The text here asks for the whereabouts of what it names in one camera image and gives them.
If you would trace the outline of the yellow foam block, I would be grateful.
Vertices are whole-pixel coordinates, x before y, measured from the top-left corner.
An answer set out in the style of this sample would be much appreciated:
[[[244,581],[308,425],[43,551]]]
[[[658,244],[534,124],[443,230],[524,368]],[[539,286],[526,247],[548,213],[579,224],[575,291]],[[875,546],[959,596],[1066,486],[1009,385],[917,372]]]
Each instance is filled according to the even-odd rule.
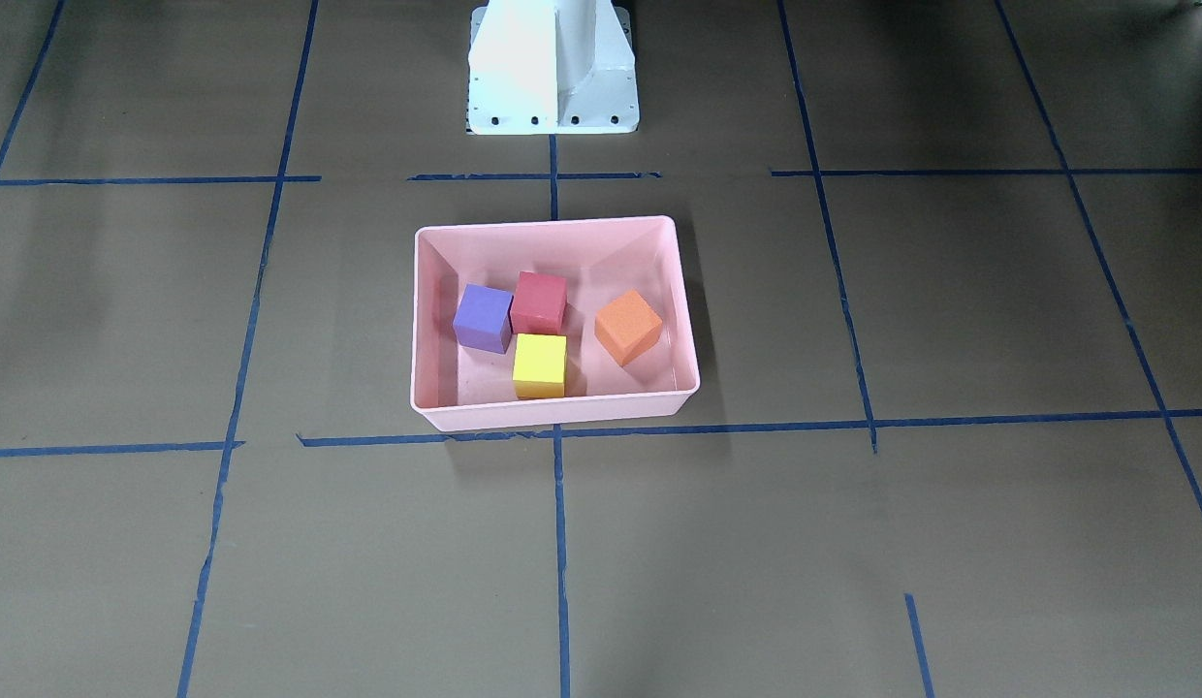
[[[567,338],[558,334],[518,334],[512,383],[516,396],[520,400],[565,396]]]

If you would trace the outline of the red foam block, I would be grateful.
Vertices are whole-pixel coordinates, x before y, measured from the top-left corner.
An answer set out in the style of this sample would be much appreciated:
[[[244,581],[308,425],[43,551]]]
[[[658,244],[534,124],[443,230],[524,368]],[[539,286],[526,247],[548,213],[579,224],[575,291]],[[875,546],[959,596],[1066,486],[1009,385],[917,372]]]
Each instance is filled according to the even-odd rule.
[[[514,334],[561,335],[567,281],[561,275],[520,272],[508,320]]]

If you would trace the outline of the orange foam block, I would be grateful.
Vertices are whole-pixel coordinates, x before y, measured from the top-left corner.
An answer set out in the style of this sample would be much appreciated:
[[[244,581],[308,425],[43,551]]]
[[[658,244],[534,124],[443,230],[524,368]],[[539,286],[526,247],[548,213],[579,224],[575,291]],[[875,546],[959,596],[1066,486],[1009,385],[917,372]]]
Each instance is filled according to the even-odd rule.
[[[615,364],[627,366],[657,344],[664,320],[644,296],[627,290],[599,310],[593,329]]]

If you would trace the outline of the purple foam block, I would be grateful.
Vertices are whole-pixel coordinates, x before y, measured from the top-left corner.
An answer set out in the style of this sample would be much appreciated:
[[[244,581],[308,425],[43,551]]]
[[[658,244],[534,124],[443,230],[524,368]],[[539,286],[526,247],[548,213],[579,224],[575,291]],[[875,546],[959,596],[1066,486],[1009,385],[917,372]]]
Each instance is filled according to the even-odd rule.
[[[505,354],[512,339],[511,305],[513,293],[468,284],[463,290],[452,330],[463,348]]]

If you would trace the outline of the pink plastic bin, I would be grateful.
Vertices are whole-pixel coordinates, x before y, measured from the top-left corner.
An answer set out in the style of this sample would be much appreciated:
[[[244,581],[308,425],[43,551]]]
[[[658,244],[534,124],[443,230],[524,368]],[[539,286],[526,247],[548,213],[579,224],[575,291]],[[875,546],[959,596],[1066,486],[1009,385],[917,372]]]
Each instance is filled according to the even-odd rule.
[[[700,360],[676,221],[413,237],[410,405],[444,432],[676,414]]]

